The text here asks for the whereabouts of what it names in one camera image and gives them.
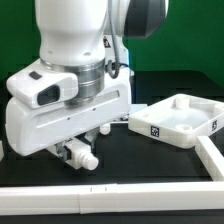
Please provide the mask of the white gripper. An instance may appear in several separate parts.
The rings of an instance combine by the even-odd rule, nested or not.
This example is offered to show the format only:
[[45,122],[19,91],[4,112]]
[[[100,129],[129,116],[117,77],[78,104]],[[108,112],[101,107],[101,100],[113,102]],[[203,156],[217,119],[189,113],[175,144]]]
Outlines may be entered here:
[[94,148],[100,131],[96,127],[130,110],[129,77],[129,68],[121,69],[116,79],[105,75],[104,89],[92,102],[70,105],[68,101],[78,94],[77,76],[48,70],[35,61],[6,82],[12,95],[6,107],[9,145],[27,156],[56,144],[51,152],[67,161],[71,159],[71,150],[57,143],[88,131],[85,139]]

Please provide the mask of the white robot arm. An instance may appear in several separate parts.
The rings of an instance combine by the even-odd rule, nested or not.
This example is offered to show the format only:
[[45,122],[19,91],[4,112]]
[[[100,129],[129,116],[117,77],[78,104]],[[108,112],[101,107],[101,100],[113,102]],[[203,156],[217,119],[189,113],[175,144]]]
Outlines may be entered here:
[[10,146],[27,156],[98,128],[130,110],[130,69],[115,43],[146,38],[164,23],[169,0],[35,0],[40,58],[7,80]]

